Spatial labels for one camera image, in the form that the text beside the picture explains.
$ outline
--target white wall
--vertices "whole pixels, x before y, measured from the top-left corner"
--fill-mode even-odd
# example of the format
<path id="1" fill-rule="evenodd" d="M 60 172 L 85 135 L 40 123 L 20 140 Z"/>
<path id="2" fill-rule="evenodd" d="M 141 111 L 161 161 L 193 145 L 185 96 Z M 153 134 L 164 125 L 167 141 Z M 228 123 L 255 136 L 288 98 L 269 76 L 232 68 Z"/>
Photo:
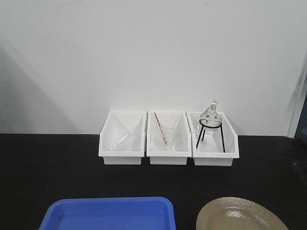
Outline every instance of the white wall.
<path id="1" fill-rule="evenodd" d="M 0 131 L 97 134 L 109 110 L 203 110 L 286 135 L 304 0 L 1 0 Z"/>

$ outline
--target plastic storage bin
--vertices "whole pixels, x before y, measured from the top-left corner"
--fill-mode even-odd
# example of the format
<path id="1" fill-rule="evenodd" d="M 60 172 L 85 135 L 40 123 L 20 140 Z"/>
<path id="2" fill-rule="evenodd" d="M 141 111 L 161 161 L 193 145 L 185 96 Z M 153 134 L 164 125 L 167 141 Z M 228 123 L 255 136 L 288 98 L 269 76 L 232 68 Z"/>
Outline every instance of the plastic storage bin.
<path id="1" fill-rule="evenodd" d="M 197 139 L 201 130 L 199 119 L 202 112 L 187 112 L 192 136 L 192 155 L 195 165 L 231 166 L 234 158 L 239 158 L 238 136 L 231 127 L 224 113 L 218 113 L 223 118 L 223 133 L 225 152 L 223 152 L 220 128 L 216 131 L 206 131 L 204 141 Z"/>
<path id="2" fill-rule="evenodd" d="M 176 230 L 163 197 L 64 199 L 48 209 L 39 230 Z"/>
<path id="3" fill-rule="evenodd" d="M 163 135 L 153 111 L 148 113 L 146 156 L 150 164 L 187 164 L 187 157 L 192 156 L 191 133 L 183 112 L 156 112 L 161 128 L 172 128 L 172 146 L 161 147 Z"/>
<path id="4" fill-rule="evenodd" d="M 110 111 L 99 137 L 99 156 L 105 164 L 141 164 L 146 112 Z"/>

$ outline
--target glass flask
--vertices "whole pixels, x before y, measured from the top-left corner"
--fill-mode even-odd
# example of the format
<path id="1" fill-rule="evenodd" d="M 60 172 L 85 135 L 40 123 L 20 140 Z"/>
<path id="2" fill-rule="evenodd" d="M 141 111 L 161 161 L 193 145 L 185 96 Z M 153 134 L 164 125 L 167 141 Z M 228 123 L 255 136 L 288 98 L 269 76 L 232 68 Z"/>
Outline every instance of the glass flask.
<path id="1" fill-rule="evenodd" d="M 205 126 L 204 127 L 208 131 L 215 131 L 222 123 L 222 117 L 218 115 L 216 112 L 216 105 L 215 101 L 201 114 L 201 123 Z"/>

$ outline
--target glassware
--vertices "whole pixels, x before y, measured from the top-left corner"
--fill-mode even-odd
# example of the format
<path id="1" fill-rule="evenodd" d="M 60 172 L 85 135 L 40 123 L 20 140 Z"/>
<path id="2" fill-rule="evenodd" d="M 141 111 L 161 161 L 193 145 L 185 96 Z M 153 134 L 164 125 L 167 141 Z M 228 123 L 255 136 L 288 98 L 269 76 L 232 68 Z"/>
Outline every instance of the glassware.
<path id="1" fill-rule="evenodd" d="M 208 131 L 215 131 L 222 123 L 222 117 L 216 112 L 217 102 L 213 101 L 212 104 L 201 114 L 201 123 Z"/>
<path id="2" fill-rule="evenodd" d="M 171 151 L 173 148 L 173 128 L 161 128 L 157 135 L 157 143 L 162 151 Z"/>

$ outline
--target white plastic bin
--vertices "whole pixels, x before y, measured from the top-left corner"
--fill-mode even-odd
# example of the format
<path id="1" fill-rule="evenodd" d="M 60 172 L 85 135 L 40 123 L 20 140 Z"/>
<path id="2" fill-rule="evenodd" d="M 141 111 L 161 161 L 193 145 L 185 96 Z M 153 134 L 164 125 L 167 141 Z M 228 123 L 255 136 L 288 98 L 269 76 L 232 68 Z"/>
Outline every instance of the white plastic bin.
<path id="1" fill-rule="evenodd" d="M 99 156 L 105 164 L 141 164 L 146 112 L 110 111 L 99 137 Z"/>
<path id="2" fill-rule="evenodd" d="M 192 156 L 191 133 L 184 112 L 156 112 L 161 127 L 173 128 L 172 146 L 161 147 L 163 135 L 153 111 L 148 113 L 146 156 L 150 164 L 185 165 Z"/>
<path id="3" fill-rule="evenodd" d="M 195 165 L 231 166 L 234 158 L 239 158 L 238 136 L 224 113 L 218 113 L 223 120 L 225 152 L 223 152 L 220 128 L 205 132 L 204 141 L 196 144 L 201 130 L 199 119 L 202 112 L 187 112 L 192 136 L 192 155 Z"/>

